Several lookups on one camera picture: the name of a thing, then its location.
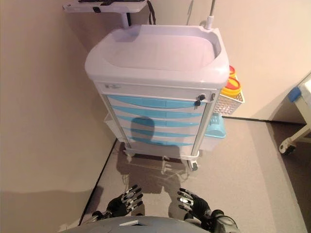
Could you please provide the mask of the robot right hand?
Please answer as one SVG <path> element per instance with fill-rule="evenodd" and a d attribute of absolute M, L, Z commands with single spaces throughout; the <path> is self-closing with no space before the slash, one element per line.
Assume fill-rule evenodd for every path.
<path fill-rule="evenodd" d="M 178 207 L 180 209 L 186 211 L 200 221 L 208 219 L 210 207 L 203 198 L 184 188 L 179 188 L 177 194 Z"/>

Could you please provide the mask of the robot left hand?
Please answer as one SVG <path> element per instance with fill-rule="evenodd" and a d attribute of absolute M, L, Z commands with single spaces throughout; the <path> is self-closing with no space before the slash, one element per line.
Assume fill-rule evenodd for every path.
<path fill-rule="evenodd" d="M 137 184 L 108 203 L 106 211 L 111 217 L 126 216 L 143 204 L 143 193 Z"/>

